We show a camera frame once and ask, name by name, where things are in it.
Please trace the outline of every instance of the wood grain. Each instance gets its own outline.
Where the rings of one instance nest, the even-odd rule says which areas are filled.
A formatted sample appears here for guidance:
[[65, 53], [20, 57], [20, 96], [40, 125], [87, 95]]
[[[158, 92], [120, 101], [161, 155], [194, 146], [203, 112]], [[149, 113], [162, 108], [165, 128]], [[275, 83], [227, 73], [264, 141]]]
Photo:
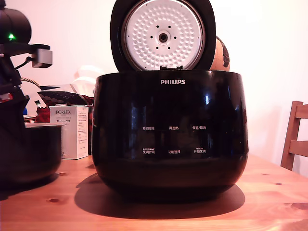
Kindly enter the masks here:
[[298, 105], [295, 117], [301, 119], [308, 119], [308, 104]]
[[289, 152], [308, 157], [308, 141], [291, 141]]
[[285, 143], [282, 153], [281, 167], [284, 167], [290, 171], [293, 170], [294, 154], [290, 153], [291, 141], [296, 141], [298, 137], [300, 118], [296, 118], [296, 110], [298, 106], [303, 105], [303, 102], [293, 101], [288, 129], [285, 137]]
[[102, 183], [91, 157], [63, 160], [58, 173], [48, 185], [1, 192], [1, 230], [308, 230], [308, 179], [253, 155], [219, 198], [182, 205], [125, 201]]

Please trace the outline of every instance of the philips logo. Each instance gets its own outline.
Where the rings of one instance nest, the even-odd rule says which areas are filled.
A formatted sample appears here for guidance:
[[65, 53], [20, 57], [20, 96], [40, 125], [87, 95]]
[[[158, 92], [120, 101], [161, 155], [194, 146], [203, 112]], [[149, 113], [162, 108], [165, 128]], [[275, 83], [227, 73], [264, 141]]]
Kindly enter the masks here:
[[184, 79], [172, 79], [172, 80], [160, 80], [160, 84], [166, 84], [166, 85], [177, 85], [177, 84], [185, 84]]

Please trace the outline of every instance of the green light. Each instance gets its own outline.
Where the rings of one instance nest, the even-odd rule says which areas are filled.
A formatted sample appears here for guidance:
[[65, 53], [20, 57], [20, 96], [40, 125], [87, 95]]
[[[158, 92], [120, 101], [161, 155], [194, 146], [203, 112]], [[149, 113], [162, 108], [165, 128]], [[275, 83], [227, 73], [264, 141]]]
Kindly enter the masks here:
[[16, 40], [16, 37], [13, 34], [9, 34], [9, 41]]

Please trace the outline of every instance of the inner lid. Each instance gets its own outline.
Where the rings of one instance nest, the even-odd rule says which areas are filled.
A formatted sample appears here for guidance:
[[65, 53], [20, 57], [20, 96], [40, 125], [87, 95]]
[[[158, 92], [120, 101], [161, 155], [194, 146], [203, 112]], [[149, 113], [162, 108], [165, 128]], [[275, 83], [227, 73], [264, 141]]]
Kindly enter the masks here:
[[205, 26], [185, 0], [140, 1], [124, 21], [121, 43], [136, 70], [191, 70], [204, 51]]

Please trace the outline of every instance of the glossy black surface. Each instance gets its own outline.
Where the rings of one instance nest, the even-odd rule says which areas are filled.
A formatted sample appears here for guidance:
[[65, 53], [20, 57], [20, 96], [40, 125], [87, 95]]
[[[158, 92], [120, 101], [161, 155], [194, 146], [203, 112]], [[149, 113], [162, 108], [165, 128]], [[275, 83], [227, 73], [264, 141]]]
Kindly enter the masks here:
[[215, 196], [233, 186], [246, 166], [246, 107], [236, 73], [105, 75], [97, 80], [93, 116], [97, 173], [127, 197], [182, 201]]
[[26, 128], [23, 142], [0, 128], [0, 144], [0, 189], [25, 187], [60, 166], [60, 126]]

